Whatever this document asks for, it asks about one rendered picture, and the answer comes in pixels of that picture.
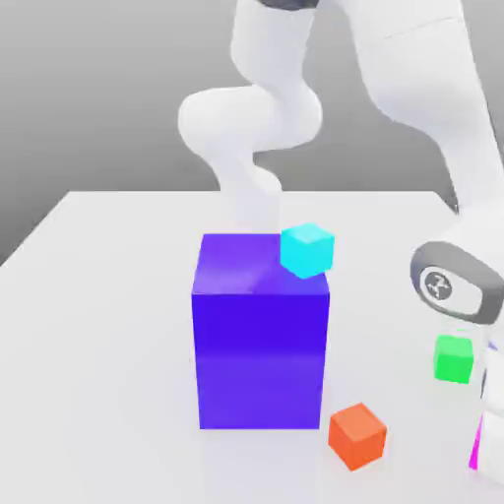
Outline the large purple box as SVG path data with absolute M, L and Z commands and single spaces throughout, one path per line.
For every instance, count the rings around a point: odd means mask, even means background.
M 281 265 L 276 234 L 204 234 L 191 292 L 203 429 L 320 425 L 330 291 Z

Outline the small orange cube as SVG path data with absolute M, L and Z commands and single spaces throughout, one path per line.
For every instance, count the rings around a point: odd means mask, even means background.
M 381 458 L 386 437 L 387 426 L 364 403 L 330 418 L 328 444 L 350 471 Z

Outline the small magenta cube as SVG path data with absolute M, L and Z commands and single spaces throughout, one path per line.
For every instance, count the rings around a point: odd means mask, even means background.
M 478 471 L 478 453 L 479 453 L 479 444 L 480 444 L 480 435 L 481 435 L 481 427 L 482 427 L 482 418 L 479 419 L 478 427 L 475 433 L 475 437 L 472 444 L 472 451 L 469 459 L 469 468 L 472 471 Z

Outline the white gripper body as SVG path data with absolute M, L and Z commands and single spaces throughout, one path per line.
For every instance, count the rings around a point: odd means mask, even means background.
M 482 416 L 477 469 L 480 474 L 504 483 L 504 418 L 490 411 Z

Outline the small cyan cube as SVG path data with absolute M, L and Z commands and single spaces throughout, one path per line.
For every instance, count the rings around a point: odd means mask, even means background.
M 281 265 L 301 279 L 324 274 L 333 267 L 335 235 L 308 222 L 281 232 Z

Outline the small green cube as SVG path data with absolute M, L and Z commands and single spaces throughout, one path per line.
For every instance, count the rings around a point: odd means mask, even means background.
M 468 338 L 440 335 L 433 356 L 434 378 L 468 384 L 473 371 L 473 343 Z

